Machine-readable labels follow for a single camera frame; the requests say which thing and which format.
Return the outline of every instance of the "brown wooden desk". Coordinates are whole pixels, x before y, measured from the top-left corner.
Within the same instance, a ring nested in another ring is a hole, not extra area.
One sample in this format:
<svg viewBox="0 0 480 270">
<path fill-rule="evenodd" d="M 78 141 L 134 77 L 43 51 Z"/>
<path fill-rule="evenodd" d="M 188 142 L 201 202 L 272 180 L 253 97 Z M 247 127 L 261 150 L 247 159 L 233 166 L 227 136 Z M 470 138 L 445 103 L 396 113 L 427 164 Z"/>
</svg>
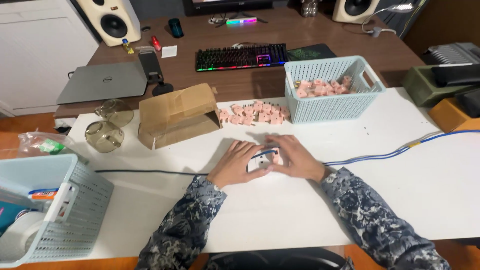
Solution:
<svg viewBox="0 0 480 270">
<path fill-rule="evenodd" d="M 400 81 L 412 66 L 424 65 L 397 36 L 382 33 L 372 38 L 362 33 L 360 25 L 333 22 L 319 13 L 314 18 L 303 18 L 296 10 L 275 8 L 255 11 L 255 15 L 267 20 L 268 24 L 222 26 L 208 24 L 208 16 L 182 18 L 180 20 L 185 36 L 173 38 L 168 28 L 168 18 L 147 20 L 142 26 L 152 29 L 142 33 L 142 39 L 134 47 L 149 46 L 151 36 L 156 36 L 162 46 L 178 46 L 177 56 L 158 59 L 165 82 L 173 84 L 176 90 L 208 83 L 216 87 L 218 102 L 256 98 L 274 98 L 284 95 L 285 69 L 283 67 L 255 68 L 232 71 L 195 71 L 195 52 L 199 49 L 230 47 L 236 43 L 286 43 L 288 49 L 326 43 L 337 56 L 361 55 L 372 66 L 385 86 L 401 86 Z M 386 27 L 377 17 L 369 27 Z M 127 54 L 121 46 L 107 47 L 104 43 L 96 50 L 89 65 L 135 61 L 138 55 Z M 132 109 L 138 109 L 138 102 L 152 97 L 153 86 L 141 97 L 123 98 Z M 77 117 L 92 113 L 100 101 L 61 105 L 56 118 Z"/>
</svg>

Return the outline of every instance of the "brown cardboard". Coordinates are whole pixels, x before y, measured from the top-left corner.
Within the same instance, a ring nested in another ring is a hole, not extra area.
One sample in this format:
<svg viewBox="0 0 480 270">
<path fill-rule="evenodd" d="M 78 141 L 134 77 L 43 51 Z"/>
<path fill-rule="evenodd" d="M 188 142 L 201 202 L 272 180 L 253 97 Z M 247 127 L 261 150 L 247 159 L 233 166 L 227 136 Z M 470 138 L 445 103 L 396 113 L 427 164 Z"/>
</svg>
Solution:
<svg viewBox="0 0 480 270">
<path fill-rule="evenodd" d="M 208 84 L 142 100 L 139 109 L 138 139 L 149 149 L 222 128 L 215 96 Z"/>
<path fill-rule="evenodd" d="M 480 118 L 471 118 L 464 113 L 455 98 L 440 101 L 428 115 L 445 133 L 480 129 Z"/>
</svg>

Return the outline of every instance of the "small bottle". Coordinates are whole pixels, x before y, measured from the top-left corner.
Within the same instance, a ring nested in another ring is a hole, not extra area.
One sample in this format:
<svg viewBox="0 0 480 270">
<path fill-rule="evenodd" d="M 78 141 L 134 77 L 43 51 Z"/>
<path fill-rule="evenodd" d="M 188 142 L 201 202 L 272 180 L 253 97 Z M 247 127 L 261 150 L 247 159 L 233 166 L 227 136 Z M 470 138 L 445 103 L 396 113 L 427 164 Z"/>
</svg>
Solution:
<svg viewBox="0 0 480 270">
<path fill-rule="evenodd" d="M 125 49 L 125 51 L 128 54 L 134 54 L 135 52 L 133 51 L 133 48 L 130 46 L 130 42 L 128 42 L 126 38 L 124 38 L 122 41 L 123 41 L 123 48 Z"/>
<path fill-rule="evenodd" d="M 152 36 L 152 44 L 156 51 L 162 50 L 162 46 L 160 46 L 160 42 L 158 41 L 156 36 Z"/>
</svg>

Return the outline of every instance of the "laptop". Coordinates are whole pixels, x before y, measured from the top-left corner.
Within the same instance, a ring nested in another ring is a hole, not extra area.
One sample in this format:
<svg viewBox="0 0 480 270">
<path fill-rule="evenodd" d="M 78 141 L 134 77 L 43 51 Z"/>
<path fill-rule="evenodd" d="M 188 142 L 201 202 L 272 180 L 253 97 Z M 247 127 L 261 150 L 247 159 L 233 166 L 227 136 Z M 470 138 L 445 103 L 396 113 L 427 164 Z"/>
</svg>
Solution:
<svg viewBox="0 0 480 270">
<path fill-rule="evenodd" d="M 79 67 L 57 104 L 142 96 L 146 87 L 147 78 L 140 61 Z"/>
</svg>

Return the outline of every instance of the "orange box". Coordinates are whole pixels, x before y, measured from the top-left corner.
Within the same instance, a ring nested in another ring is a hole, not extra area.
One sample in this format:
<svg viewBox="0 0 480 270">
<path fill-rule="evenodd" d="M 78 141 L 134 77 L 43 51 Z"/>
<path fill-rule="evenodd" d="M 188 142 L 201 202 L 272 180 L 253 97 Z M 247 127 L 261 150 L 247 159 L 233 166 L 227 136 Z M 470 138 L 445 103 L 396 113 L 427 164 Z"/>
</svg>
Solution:
<svg viewBox="0 0 480 270">
<path fill-rule="evenodd" d="M 428 115 L 445 133 L 480 129 L 480 118 L 471 118 L 464 113 L 455 98 L 440 101 Z"/>
</svg>

